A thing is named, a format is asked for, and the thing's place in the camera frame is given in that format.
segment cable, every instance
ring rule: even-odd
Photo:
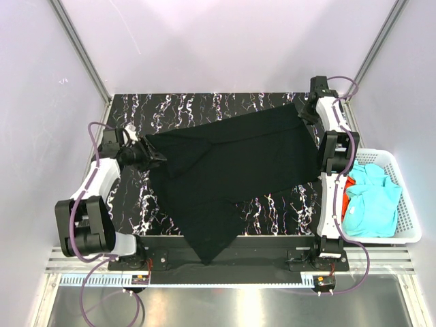
[[[94,273],[94,271],[96,271],[99,267],[103,266],[104,264],[107,264],[110,261],[114,261],[116,257],[117,257],[116,255],[109,255],[108,259],[103,260],[99,264],[95,265],[95,267],[92,268],[91,271],[89,271],[88,275],[84,278],[84,280],[82,282],[82,286],[80,287],[80,298],[79,298],[80,312],[82,313],[83,319],[85,320],[85,322],[90,327],[96,327],[96,326],[89,320],[89,318],[87,316],[87,312],[84,310],[84,305],[83,305],[84,287],[85,287],[86,283],[88,282],[89,277],[91,277],[91,275]],[[133,293],[132,291],[130,291],[130,295],[131,296],[133,295],[134,298],[136,299],[136,313],[135,313],[135,316],[134,316],[133,320],[131,321],[130,324],[127,325],[127,327],[132,327],[135,324],[135,322],[136,322],[136,320],[138,319],[138,316],[139,316],[140,307],[144,307],[144,304],[142,303],[141,298],[136,293]]]
[[[98,169],[100,167],[100,155],[98,153],[98,146],[97,146],[97,142],[95,141],[93,132],[91,130],[91,127],[93,125],[101,125],[104,126],[106,128],[110,128],[112,129],[111,126],[103,124],[103,123],[98,123],[97,121],[93,121],[91,123],[88,124],[88,133],[89,136],[91,138],[91,143],[93,144],[93,149],[94,149],[94,153],[95,153],[95,168],[94,171],[91,173],[87,183],[84,186],[84,190],[80,192],[79,196],[77,197],[76,201],[74,202],[73,208],[71,210],[71,215],[69,216],[69,240],[71,242],[71,246],[74,252],[74,255],[81,261],[81,262],[86,262],[91,263],[94,262],[96,259],[100,258],[101,256],[103,256],[103,254],[97,254],[95,257],[92,257],[91,259],[86,259],[80,252],[79,249],[77,248],[77,244],[76,244],[76,239],[74,236],[74,220],[76,217],[76,213],[77,213],[77,209],[79,207],[80,201],[82,200],[83,196],[87,193],[87,190],[89,188],[89,186],[91,185],[91,183],[93,182],[95,175],[98,172]]]
[[[72,245],[72,249],[74,254],[77,256],[77,258],[82,261],[82,262],[86,262],[86,263],[91,263],[94,262],[95,260],[97,260],[98,258],[101,258],[102,256],[104,256],[102,253],[101,254],[97,254],[96,256],[92,257],[91,259],[86,259],[79,251],[79,249],[77,248],[77,244],[76,244],[76,239],[74,238],[74,220],[76,217],[76,212],[77,212],[77,208],[80,204],[80,201],[82,200],[83,196],[86,194],[89,186],[91,185],[91,183],[93,182],[93,179],[95,178],[95,175],[97,174],[99,167],[100,167],[100,156],[98,153],[98,146],[97,146],[97,141],[94,138],[93,132],[91,130],[91,127],[93,125],[100,125],[109,129],[112,129],[111,126],[103,124],[103,123],[99,123],[97,121],[93,121],[91,123],[88,124],[88,133],[89,136],[91,138],[91,143],[93,145],[93,149],[94,149],[94,153],[95,153],[95,168],[94,171],[91,173],[87,183],[84,186],[84,190],[80,192],[79,196],[77,197],[76,201],[74,202],[72,211],[71,211],[71,215],[69,216],[69,239]],[[107,298],[111,297],[112,295],[117,294],[113,293],[110,294],[109,296],[106,296],[105,298],[103,298],[99,303],[97,303],[95,306],[91,307],[87,312],[84,310],[84,306],[83,306],[83,293],[84,293],[84,287],[87,283],[87,281],[89,280],[89,277],[94,273],[94,271],[96,271],[100,266],[103,266],[104,264],[108,263],[109,261],[115,261],[115,259],[118,257],[117,255],[107,255],[108,259],[103,260],[102,262],[98,263],[94,268],[92,268],[88,275],[84,278],[82,286],[80,287],[80,298],[79,298],[79,306],[80,306],[80,312],[82,313],[83,319],[85,320],[85,322],[90,326],[90,327],[95,327],[95,325],[89,320],[88,316],[87,316],[87,312],[94,310],[98,305],[100,305],[103,301],[105,301]],[[133,293],[132,291],[130,292],[130,295],[133,295],[136,299],[136,314],[133,318],[133,320],[130,322],[129,325],[127,325],[127,327],[132,327],[136,320],[138,319],[139,316],[139,310],[140,307],[142,307],[143,312],[144,312],[144,317],[145,317],[145,307],[144,307],[144,303],[142,303],[141,298],[136,294]]]
[[[336,100],[333,101],[332,109],[334,112],[334,116],[337,120],[337,123],[339,124],[339,117],[338,117],[337,111],[334,108],[334,104],[342,99],[347,99],[349,97],[352,97],[353,95],[355,95],[358,92],[359,88],[358,88],[357,83],[354,80],[352,80],[351,78],[345,77],[345,76],[334,76],[334,77],[328,78],[327,80],[332,80],[334,78],[344,78],[346,80],[349,80],[356,87],[352,94],[345,94],[343,97],[338,97]],[[341,235],[342,239],[347,243],[351,243],[351,244],[355,244],[355,245],[359,246],[364,251],[364,253],[367,257],[367,269],[365,270],[365,273],[364,273],[362,279],[355,286],[353,286],[347,290],[335,292],[335,294],[346,294],[348,292],[354,291],[355,289],[359,288],[363,284],[363,282],[367,279],[368,274],[369,274],[369,269],[370,269],[370,259],[369,259],[368,250],[365,248],[365,246],[360,242],[356,242],[354,240],[349,240],[348,238],[346,238],[344,233],[342,232],[341,227],[339,226],[338,221],[337,221],[336,201],[337,201],[337,195],[338,195],[339,179],[340,179],[341,175],[343,175],[349,171],[349,169],[353,165],[354,158],[355,158],[356,153],[357,153],[356,143],[354,142],[353,135],[351,134],[351,132],[342,125],[340,125],[340,128],[348,135],[348,138],[349,138],[349,141],[350,141],[351,147],[352,147],[352,155],[351,155],[345,169],[342,172],[340,172],[338,174],[338,177],[336,178],[336,183],[334,186],[334,195],[333,195],[333,220],[334,220],[334,224],[336,225],[336,229],[338,229],[339,235]]]
[[[85,313],[90,313],[92,310],[96,309],[98,306],[100,306],[104,301],[108,300],[109,298],[112,298],[114,295],[123,293],[123,290],[119,290],[113,293],[110,293],[108,295],[106,295],[105,297],[103,297],[97,304],[93,305],[92,307],[88,308],[87,310],[85,310]]]
[[[328,274],[328,276],[333,276],[334,274],[334,264],[331,264],[331,266],[332,266],[332,271],[330,271],[330,274]]]
[[[355,86],[355,89],[354,89],[353,92],[351,92],[351,94],[346,93],[346,94],[343,95],[342,97],[338,97],[338,98],[333,102],[333,104],[337,103],[338,101],[348,99],[349,97],[353,97],[353,96],[355,96],[355,95],[357,94],[357,92],[359,91],[359,86],[358,86],[358,84],[356,83],[355,80],[353,80],[353,79],[350,78],[350,77],[347,77],[347,76],[333,76],[333,77],[329,77],[329,78],[327,78],[327,80],[336,80],[336,79],[343,79],[343,80],[348,80],[348,81],[350,81],[350,82],[353,83],[353,85]]]
[[[148,273],[148,275],[147,275],[147,279],[148,279],[148,281],[147,281],[147,280],[146,280],[146,281],[134,281],[133,283],[135,283],[135,284],[142,284],[142,285],[150,285],[151,269],[152,269],[152,267],[153,267],[153,261],[152,261],[152,259],[151,259],[151,258],[147,259],[147,260],[145,261],[144,265],[142,265],[142,267],[144,267],[145,264],[147,264],[147,266],[149,267],[149,273]]]
[[[305,262],[307,259],[309,259],[310,255],[311,255],[311,252],[309,251],[304,259],[286,260],[285,262]]]

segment red garment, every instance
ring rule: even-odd
[[[345,190],[356,184],[356,181],[354,179],[352,179],[350,176],[348,176],[347,178],[347,182],[345,183],[345,189],[343,190],[343,200],[342,200],[342,221],[343,218],[345,217],[345,212],[347,212],[347,208],[348,208],[348,203],[349,203],[349,198],[348,195],[346,194]]]

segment plastic basket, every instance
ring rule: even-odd
[[[414,206],[411,203],[409,192],[401,175],[400,168],[396,163],[395,157],[384,150],[358,149],[356,159],[362,165],[376,164],[384,169],[390,176],[392,182],[403,188],[400,202],[398,205],[398,224],[396,225],[395,235],[392,237],[352,237],[350,240],[357,240],[362,243],[377,244],[405,244],[415,243],[421,239],[421,228],[416,217]]]

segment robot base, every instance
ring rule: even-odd
[[[334,271],[349,271],[348,257],[345,251],[339,259],[319,258],[311,255],[311,250],[293,249],[287,252],[289,270],[292,272],[325,272],[329,273],[334,264]]]
[[[154,249],[147,251],[147,256],[152,260],[152,271],[164,271],[167,269],[168,263],[168,250],[167,249]],[[108,270],[112,271],[135,271],[135,270],[148,270],[149,267],[146,263],[128,263],[128,262],[109,262]]]

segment metal pole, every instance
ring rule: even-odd
[[[377,54],[379,53],[380,48],[383,46],[384,42],[386,41],[390,30],[393,28],[395,22],[399,19],[401,13],[403,12],[405,6],[408,3],[409,0],[396,0],[395,4],[392,6],[392,9],[390,10],[388,17],[386,18],[383,26],[381,27],[377,37],[375,38],[373,45],[369,49],[365,60],[363,61],[362,65],[360,66],[360,69],[358,70],[358,73],[356,74],[356,77],[354,78],[354,80],[357,82],[358,85],[360,85],[360,82],[362,82],[362,79],[367,73],[369,67],[371,66]],[[353,89],[353,85],[349,88],[348,93],[350,93],[352,89]]]
[[[95,69],[94,64],[89,58],[88,53],[84,49],[84,46],[80,41],[76,29],[74,28],[74,25],[71,19],[69,18],[67,11],[63,7],[61,0],[48,0],[48,2],[52,5],[55,14],[57,15],[59,21],[61,22],[63,29],[67,33],[67,36],[71,41],[74,49],[76,50],[77,55],[82,61],[84,68],[88,72],[89,77],[93,81],[95,88],[97,89],[98,93],[102,97],[104,103],[106,105],[109,105],[111,96],[108,93],[108,90],[106,90],[106,87],[104,86],[103,81],[98,75],[97,70]]]

